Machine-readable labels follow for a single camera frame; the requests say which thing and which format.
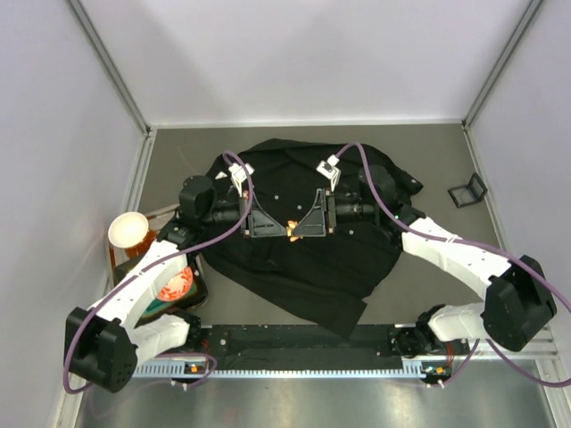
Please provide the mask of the black button shirt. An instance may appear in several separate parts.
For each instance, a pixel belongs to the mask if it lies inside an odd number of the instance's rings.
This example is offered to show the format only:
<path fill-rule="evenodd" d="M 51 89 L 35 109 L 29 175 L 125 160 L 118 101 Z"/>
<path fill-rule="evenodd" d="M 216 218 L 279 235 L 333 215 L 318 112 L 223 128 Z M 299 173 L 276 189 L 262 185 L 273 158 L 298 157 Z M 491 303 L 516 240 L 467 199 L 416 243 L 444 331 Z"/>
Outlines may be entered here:
<path fill-rule="evenodd" d="M 284 225 L 302 218 L 317 189 L 328 186 L 316 168 L 340 148 L 272 138 L 239 156 L 254 169 L 254 193 L 262 208 Z M 366 308 L 364 298 L 401 256 L 391 232 L 369 220 L 294 243 L 234 233 L 202 255 L 210 267 L 247 290 L 347 339 Z"/>

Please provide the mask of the orange maple leaf brooch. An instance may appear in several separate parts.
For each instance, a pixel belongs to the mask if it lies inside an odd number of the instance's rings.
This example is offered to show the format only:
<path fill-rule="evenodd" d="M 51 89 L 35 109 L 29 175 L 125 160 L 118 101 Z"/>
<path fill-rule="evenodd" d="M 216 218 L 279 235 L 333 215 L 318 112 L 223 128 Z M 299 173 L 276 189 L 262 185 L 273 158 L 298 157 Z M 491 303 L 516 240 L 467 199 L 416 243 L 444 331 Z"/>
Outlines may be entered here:
<path fill-rule="evenodd" d="M 297 226 L 298 226 L 297 221 L 294 221 L 294 220 L 288 220 L 287 221 L 286 235 L 287 235 L 290 243 L 293 243 L 293 242 L 301 239 L 301 237 L 299 235 L 296 235 L 294 233 Z"/>

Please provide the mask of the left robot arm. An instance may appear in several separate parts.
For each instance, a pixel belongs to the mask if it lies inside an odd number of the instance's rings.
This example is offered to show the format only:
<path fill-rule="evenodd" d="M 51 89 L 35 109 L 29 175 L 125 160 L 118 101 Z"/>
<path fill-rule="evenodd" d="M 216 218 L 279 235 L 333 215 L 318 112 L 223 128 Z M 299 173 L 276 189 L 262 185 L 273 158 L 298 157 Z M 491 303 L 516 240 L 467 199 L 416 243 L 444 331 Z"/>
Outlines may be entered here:
<path fill-rule="evenodd" d="M 188 234 L 180 243 L 163 228 L 143 259 L 126 278 L 88 309 L 75 308 L 67 316 L 64 335 L 62 386 L 75 395 L 92 386 L 120 391 L 135 369 L 186 342 L 190 323 L 164 315 L 148 325 L 137 321 L 167 282 L 187 266 L 187 256 L 216 245 L 241 228 L 252 212 L 254 184 L 244 173 L 245 207 L 232 226 L 214 238 L 196 243 Z"/>

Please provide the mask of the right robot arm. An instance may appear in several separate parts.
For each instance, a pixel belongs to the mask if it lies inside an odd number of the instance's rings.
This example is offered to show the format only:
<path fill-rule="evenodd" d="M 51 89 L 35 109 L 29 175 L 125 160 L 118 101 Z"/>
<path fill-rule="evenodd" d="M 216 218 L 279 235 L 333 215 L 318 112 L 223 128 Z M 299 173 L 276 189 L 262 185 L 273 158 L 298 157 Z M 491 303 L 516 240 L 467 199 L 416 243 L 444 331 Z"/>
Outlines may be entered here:
<path fill-rule="evenodd" d="M 406 203 L 385 168 L 361 170 L 360 191 L 354 196 L 335 193 L 341 171 L 332 163 L 320 162 L 317 171 L 330 186 L 316 192 L 302 220 L 289 222 L 290 240 L 331 235 L 342 222 L 372 221 L 398 248 L 455 277 L 479 297 L 478 303 L 440 305 L 424 313 L 417 328 L 425 337 L 438 342 L 493 340 L 506 350 L 520 351 L 556 315 L 551 292 L 538 280 L 539 263 L 527 256 L 511 261 L 461 243 Z"/>

